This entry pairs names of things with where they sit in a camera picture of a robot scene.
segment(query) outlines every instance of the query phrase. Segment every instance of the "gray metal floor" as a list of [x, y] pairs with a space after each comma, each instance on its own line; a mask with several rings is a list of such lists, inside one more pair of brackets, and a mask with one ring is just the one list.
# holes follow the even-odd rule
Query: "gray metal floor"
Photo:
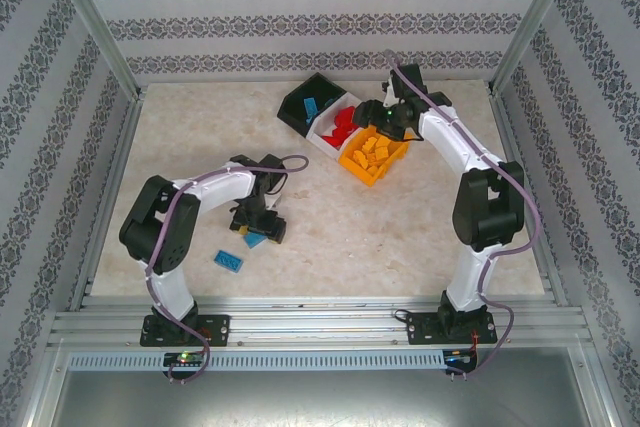
[[437, 371], [69, 372], [55, 426], [586, 426], [566, 349], [503, 350], [478, 377]]

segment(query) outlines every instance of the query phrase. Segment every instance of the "enclosure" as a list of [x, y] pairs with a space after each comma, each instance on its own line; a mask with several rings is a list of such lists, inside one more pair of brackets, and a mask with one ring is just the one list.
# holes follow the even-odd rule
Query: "enclosure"
[[[0, 425], [640, 423], [638, 0], [0, 5]], [[505, 343], [466, 382], [441, 371], [468, 345], [415, 345], [395, 318], [436, 312], [454, 278], [459, 173], [356, 117], [332, 137], [344, 109], [388, 99], [385, 49], [522, 166], [541, 217], [490, 276], [513, 329], [490, 306]], [[186, 286], [229, 323], [209, 372], [169, 385], [182, 349], [140, 345], [154, 301], [120, 229], [147, 179], [239, 154], [309, 165], [278, 184], [282, 242], [250, 248], [234, 202], [198, 218]], [[509, 247], [534, 230], [525, 212]]]

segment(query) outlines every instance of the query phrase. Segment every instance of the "black mounting plate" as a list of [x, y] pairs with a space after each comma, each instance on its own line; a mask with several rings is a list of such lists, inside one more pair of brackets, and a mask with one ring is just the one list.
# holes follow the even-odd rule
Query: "black mounting plate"
[[409, 345], [471, 344], [473, 330], [478, 335], [478, 344], [495, 344], [498, 341], [493, 315], [485, 312], [482, 321], [468, 332], [447, 335], [436, 312], [409, 312], [405, 319]]
[[[195, 330], [204, 334], [211, 347], [226, 347], [229, 340], [230, 322], [231, 317], [228, 315], [198, 315]], [[187, 342], [165, 339], [160, 335], [158, 318], [155, 315], [147, 315], [144, 318], [140, 334], [142, 347], [197, 347], [202, 345], [202, 342], [192, 335], [189, 336]]]

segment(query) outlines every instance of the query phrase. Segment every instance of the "orange bin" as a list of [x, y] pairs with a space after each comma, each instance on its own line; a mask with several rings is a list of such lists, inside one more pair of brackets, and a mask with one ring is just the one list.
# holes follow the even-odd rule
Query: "orange bin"
[[371, 187], [376, 183], [376, 180], [384, 178], [387, 171], [389, 170], [389, 167], [391, 167], [391, 164], [405, 156], [407, 150], [409, 150], [409, 142], [392, 141], [387, 147], [389, 149], [389, 158], [385, 160], [380, 167], [378, 167], [378, 170], [374, 175], [371, 175], [353, 160], [353, 153], [356, 150], [361, 150], [362, 146], [367, 141], [367, 139], [369, 139], [369, 137], [375, 137], [376, 139], [379, 139], [382, 136], [381, 134], [378, 134], [376, 132], [376, 128], [373, 126], [362, 129], [344, 148], [342, 154], [340, 154], [338, 162], [345, 169], [347, 169], [349, 172], [351, 172], [353, 175], [355, 175], [361, 181]]

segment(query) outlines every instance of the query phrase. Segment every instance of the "blue lego brick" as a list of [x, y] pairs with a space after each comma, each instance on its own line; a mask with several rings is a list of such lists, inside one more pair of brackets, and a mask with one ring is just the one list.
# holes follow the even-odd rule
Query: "blue lego brick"
[[213, 261], [236, 274], [240, 270], [240, 267], [242, 267], [243, 262], [242, 259], [239, 259], [235, 255], [231, 255], [229, 252], [225, 252], [224, 250], [219, 250]]
[[244, 241], [247, 243], [250, 249], [253, 249], [256, 245], [258, 245], [263, 240], [266, 240], [264, 235], [256, 234], [253, 232], [249, 232], [244, 236]]
[[316, 105], [316, 99], [314, 99], [313, 97], [304, 99], [304, 110], [307, 111], [307, 125], [309, 125], [313, 118], [318, 115], [318, 106]]

